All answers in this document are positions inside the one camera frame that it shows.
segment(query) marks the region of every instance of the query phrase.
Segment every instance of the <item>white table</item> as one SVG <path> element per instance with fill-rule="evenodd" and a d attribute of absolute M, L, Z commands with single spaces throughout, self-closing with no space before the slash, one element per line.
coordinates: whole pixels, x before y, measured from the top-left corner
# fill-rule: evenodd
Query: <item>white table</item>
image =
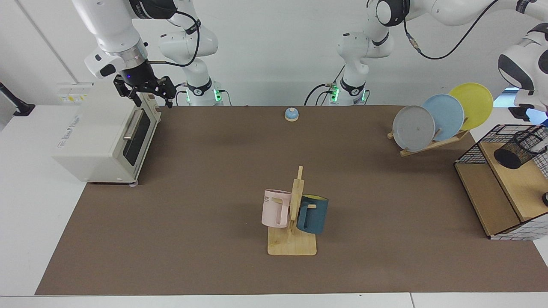
<path fill-rule="evenodd" d="M 85 187 L 50 158 L 76 113 L 37 106 L 0 132 L 0 307 L 546 307 L 548 293 L 389 293 L 218 296 L 32 296 Z M 523 123 L 504 109 L 475 129 Z M 548 237 L 535 242 L 548 263 Z"/>

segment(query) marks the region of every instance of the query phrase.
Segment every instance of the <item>light blue plate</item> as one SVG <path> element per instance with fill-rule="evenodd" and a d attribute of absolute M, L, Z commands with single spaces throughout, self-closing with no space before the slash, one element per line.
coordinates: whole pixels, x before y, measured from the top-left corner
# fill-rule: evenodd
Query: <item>light blue plate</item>
<path fill-rule="evenodd" d="M 427 99 L 423 108 L 434 118 L 436 131 L 441 131 L 434 141 L 447 140 L 456 135 L 464 122 L 464 109 L 459 100 L 448 94 L 438 94 Z"/>

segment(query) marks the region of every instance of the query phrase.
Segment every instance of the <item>brown table mat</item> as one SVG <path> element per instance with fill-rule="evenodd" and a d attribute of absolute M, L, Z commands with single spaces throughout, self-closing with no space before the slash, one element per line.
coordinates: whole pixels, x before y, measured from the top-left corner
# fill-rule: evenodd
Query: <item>brown table mat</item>
<path fill-rule="evenodd" d="M 164 109 L 139 186 L 86 186 L 36 294 L 548 291 L 532 242 L 483 232 L 453 168 L 472 137 L 400 158 L 400 108 Z M 330 200 L 318 254 L 269 256 L 263 190 L 300 164 Z"/>

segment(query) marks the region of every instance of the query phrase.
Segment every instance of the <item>wire mesh basket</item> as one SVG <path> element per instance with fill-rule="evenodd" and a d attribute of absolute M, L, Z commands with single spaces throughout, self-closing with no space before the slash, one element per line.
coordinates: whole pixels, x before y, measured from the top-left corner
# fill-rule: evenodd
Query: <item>wire mesh basket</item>
<path fill-rule="evenodd" d="M 516 133 L 510 141 L 495 151 L 495 159 L 509 169 L 517 169 L 546 152 L 543 139 L 526 130 Z"/>

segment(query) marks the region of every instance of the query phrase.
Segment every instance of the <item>wooden plate stand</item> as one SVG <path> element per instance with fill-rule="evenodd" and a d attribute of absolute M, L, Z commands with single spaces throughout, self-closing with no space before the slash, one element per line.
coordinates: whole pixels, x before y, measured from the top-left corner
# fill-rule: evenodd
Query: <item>wooden plate stand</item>
<path fill-rule="evenodd" d="M 441 132 L 441 128 L 436 131 L 436 134 L 434 135 L 434 138 L 440 132 Z M 417 152 L 409 152 L 408 149 L 404 149 L 404 150 L 399 152 L 399 155 L 401 157 L 410 156 L 410 155 L 417 154 L 417 153 L 420 153 L 420 152 L 432 150 L 432 149 L 435 149 L 435 148 L 440 147 L 440 146 L 448 145 L 448 144 L 451 144 L 451 143 L 462 140 L 462 138 L 464 138 L 466 136 L 466 134 L 468 134 L 469 132 L 470 132 L 470 130 L 460 130 L 456 135 L 454 135 L 453 137 L 451 137 L 447 140 L 432 141 L 432 142 L 430 142 L 430 144 L 427 147 L 425 147 L 424 149 L 422 149 L 420 151 L 417 151 Z M 394 132 L 393 131 L 389 132 L 387 137 L 388 137 L 388 139 L 394 139 Z"/>

